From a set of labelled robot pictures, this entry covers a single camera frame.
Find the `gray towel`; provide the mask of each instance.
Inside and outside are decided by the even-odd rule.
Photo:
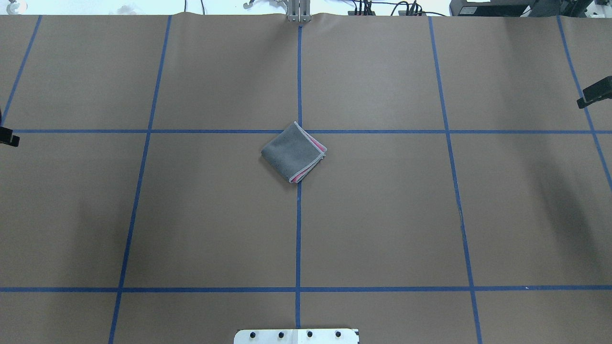
[[[323,159],[327,148],[296,122],[270,141],[261,155],[290,183],[302,180]]]

